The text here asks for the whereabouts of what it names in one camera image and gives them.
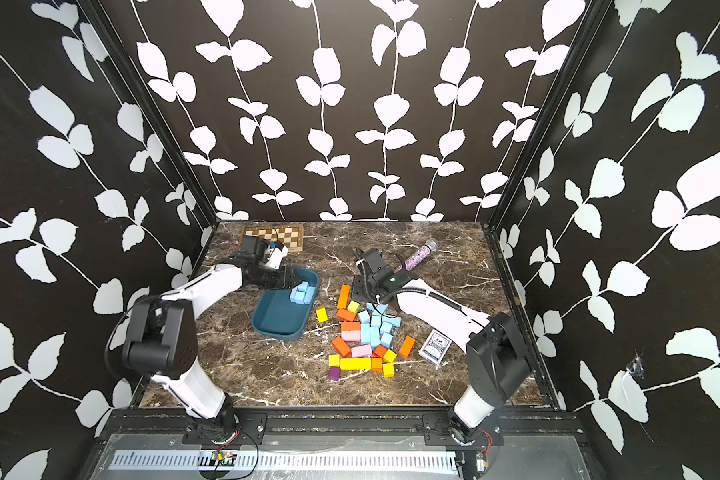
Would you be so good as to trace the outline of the dark teal plastic tray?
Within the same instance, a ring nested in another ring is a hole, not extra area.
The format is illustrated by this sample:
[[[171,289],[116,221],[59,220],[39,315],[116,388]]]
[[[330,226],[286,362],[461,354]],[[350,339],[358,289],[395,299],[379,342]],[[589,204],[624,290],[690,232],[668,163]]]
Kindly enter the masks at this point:
[[[302,278],[302,282],[307,281],[315,287],[312,303],[310,305],[293,304],[290,301],[292,289],[265,291],[251,320],[255,332],[284,342],[292,342],[301,338],[307,320],[315,308],[320,279],[313,270],[296,268],[295,271]]]

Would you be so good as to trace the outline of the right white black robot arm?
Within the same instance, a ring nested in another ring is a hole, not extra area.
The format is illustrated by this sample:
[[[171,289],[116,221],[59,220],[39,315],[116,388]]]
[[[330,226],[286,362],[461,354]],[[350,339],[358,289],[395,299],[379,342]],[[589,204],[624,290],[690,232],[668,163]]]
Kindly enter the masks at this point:
[[[430,287],[404,265],[394,270],[378,249],[353,250],[359,275],[352,291],[379,308],[391,301],[466,355],[468,385],[453,405],[450,428],[467,437],[506,404],[531,374],[532,359],[518,322],[488,315]]]

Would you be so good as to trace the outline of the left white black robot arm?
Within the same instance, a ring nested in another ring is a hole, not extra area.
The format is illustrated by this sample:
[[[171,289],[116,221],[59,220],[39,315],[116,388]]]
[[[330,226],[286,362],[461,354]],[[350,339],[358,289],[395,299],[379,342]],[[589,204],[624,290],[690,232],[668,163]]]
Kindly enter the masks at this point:
[[[196,321],[216,302],[243,287],[286,290],[301,277],[284,266],[288,247],[245,236],[240,249],[199,277],[159,295],[138,299],[121,346],[120,364],[161,385],[188,416],[230,427],[231,402],[198,360]]]

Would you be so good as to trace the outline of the long orange block upper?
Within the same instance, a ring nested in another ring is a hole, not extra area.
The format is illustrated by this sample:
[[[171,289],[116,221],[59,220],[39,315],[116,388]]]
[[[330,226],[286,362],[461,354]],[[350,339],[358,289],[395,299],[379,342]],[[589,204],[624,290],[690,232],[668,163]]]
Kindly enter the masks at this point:
[[[350,285],[342,285],[337,301],[337,308],[338,309],[347,309],[349,301],[350,301],[350,295],[351,295],[351,286]]]

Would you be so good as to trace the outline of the purple glitter microphone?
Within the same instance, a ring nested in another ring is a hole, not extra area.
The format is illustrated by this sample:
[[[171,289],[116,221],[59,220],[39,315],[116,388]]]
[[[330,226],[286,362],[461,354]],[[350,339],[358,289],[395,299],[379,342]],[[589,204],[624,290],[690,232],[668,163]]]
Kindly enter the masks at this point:
[[[427,259],[438,248],[437,241],[433,238],[428,239],[421,247],[411,254],[404,262],[406,270],[412,271],[425,259]]]

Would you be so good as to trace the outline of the wooden chess board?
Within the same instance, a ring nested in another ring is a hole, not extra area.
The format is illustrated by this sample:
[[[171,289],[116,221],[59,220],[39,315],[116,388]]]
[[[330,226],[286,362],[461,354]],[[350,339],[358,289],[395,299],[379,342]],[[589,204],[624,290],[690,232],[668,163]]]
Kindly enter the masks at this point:
[[[243,236],[255,236],[270,242],[283,243],[290,252],[302,252],[304,249],[304,225],[248,225],[242,230]]]

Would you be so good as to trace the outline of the small yellow block left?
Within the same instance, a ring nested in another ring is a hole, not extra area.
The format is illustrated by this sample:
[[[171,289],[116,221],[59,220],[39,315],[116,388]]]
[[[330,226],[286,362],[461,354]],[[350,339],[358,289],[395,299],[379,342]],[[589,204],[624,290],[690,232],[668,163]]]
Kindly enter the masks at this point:
[[[327,311],[324,307],[318,307],[315,310],[315,313],[319,324],[323,324],[328,321]]]

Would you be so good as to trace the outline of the orange red block lower left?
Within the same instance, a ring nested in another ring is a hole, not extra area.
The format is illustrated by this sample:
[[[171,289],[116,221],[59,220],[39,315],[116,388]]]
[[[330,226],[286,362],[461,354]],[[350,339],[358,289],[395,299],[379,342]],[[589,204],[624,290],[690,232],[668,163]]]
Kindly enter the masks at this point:
[[[342,358],[347,358],[351,355],[351,347],[346,343],[343,338],[334,338],[331,341],[331,345],[335,348],[335,350]]]

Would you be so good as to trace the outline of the orange block right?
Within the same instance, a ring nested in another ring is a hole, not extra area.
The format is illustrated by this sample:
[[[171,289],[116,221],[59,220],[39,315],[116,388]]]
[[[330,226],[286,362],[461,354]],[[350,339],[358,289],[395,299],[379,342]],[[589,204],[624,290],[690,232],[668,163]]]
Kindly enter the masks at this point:
[[[404,339],[404,341],[398,351],[398,354],[404,358],[409,358],[414,345],[415,345],[415,339],[411,336],[407,336]]]

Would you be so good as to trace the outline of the long yellow block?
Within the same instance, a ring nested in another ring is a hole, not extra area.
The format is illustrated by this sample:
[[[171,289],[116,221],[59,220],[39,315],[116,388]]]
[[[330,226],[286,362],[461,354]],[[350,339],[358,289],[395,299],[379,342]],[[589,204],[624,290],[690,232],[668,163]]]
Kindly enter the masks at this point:
[[[371,358],[342,358],[339,363],[341,371],[361,371],[372,369]]]

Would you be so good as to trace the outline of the blue playing card deck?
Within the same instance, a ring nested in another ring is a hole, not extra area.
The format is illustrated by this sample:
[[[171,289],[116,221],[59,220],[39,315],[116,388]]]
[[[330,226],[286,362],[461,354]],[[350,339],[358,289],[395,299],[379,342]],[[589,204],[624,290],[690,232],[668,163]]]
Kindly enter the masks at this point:
[[[433,329],[423,342],[419,355],[439,368],[451,345],[452,340],[450,338]]]

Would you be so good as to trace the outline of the purple cube block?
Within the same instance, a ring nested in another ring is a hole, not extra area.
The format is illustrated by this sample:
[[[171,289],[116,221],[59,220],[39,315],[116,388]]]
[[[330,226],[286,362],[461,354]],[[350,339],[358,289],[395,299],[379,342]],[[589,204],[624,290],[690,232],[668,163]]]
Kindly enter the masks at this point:
[[[332,381],[338,381],[341,377],[341,370],[339,367],[330,367],[328,377]]]

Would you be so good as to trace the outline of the black front rail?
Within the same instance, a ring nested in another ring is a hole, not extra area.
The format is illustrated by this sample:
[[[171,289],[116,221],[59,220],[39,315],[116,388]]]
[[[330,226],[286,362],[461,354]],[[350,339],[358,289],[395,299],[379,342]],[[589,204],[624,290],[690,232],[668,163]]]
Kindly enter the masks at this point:
[[[236,407],[231,419],[257,443],[276,434],[414,435],[428,446],[502,446],[510,437],[562,436],[580,444],[586,436],[576,415],[518,407],[491,414],[475,429],[458,427],[452,411],[435,406]]]

